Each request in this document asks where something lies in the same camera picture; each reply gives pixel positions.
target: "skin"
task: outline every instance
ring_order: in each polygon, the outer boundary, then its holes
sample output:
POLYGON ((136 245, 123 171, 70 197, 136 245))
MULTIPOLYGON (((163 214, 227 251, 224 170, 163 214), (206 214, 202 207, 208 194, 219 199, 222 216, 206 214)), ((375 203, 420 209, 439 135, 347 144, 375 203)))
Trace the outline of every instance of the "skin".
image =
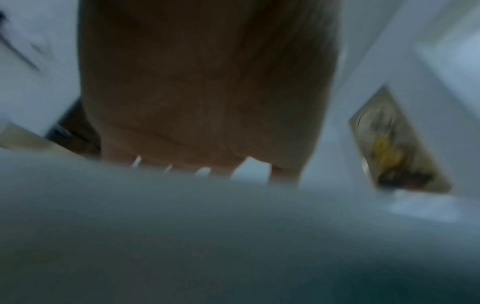
POLYGON ((79 57, 103 159, 298 183, 328 107, 337 0, 82 0, 79 57))

